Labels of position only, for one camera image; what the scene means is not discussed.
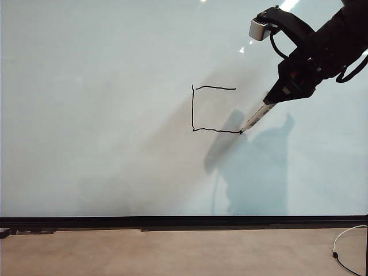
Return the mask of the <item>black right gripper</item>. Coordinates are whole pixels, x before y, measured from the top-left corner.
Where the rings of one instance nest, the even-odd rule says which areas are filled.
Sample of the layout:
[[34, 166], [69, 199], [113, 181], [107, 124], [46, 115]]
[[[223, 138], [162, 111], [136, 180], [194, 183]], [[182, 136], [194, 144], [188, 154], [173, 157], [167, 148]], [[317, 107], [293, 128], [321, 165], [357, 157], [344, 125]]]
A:
[[323, 80], [312, 61], [284, 59], [278, 65], [278, 81], [263, 99], [266, 105], [309, 98]]

